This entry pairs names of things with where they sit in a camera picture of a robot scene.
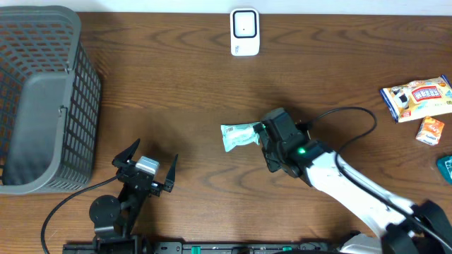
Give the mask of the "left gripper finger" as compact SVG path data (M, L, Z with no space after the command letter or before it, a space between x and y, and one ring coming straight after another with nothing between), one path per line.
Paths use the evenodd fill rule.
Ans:
M116 168L128 167L131 165L131 159L135 155L136 150L140 144L141 139L138 138L130 147L117 154L112 160L112 165Z
M168 192L168 193L171 193L172 189L174 187L178 156L179 155L175 155L174 160L172 162L172 165L169 168L169 171L168 171L168 173L167 173L167 175L165 177L163 190Z

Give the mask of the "teal snack packet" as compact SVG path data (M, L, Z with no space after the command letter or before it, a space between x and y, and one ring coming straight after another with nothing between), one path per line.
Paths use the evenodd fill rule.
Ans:
M221 125L222 141L226 152L230 152L236 146L256 143L259 145L259 134L255 132L255 123L243 123L235 125Z

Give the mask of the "orange tissue pack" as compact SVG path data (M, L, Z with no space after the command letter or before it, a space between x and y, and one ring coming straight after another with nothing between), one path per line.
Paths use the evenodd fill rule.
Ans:
M422 120L415 139L431 146L438 145L444 126L445 123L430 116L426 116Z

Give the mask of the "blue mouthwash bottle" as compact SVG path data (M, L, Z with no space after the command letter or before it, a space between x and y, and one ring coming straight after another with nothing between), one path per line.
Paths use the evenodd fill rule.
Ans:
M452 184L451 178L451 156L445 156L437 160L436 165L438 167L439 172L450 185Z

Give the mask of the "cream snack bag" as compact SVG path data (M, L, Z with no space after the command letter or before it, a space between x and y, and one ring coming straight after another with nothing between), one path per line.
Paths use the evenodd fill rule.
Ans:
M445 75L380 89L396 123L451 113L451 82Z

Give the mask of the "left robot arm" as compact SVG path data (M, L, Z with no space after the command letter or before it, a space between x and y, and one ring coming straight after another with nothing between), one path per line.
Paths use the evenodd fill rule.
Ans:
M90 206L97 253L125 250L137 253L143 242L131 231L144 202L153 195L160 196L163 191L170 193L174 187L178 157L174 158L165 182L160 183L155 180L159 162L144 156L133 161L139 143L140 140L136 140L112 160L112 165L118 168L117 180L123 183L120 194L100 196Z

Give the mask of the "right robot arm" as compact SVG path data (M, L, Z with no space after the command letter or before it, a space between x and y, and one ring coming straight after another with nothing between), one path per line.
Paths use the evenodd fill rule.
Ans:
M278 108L254 125L268 170L282 169L346 207L373 232L344 242L341 253L450 253L451 223L431 200L400 197L351 167L339 151L309 136L314 120L295 123Z

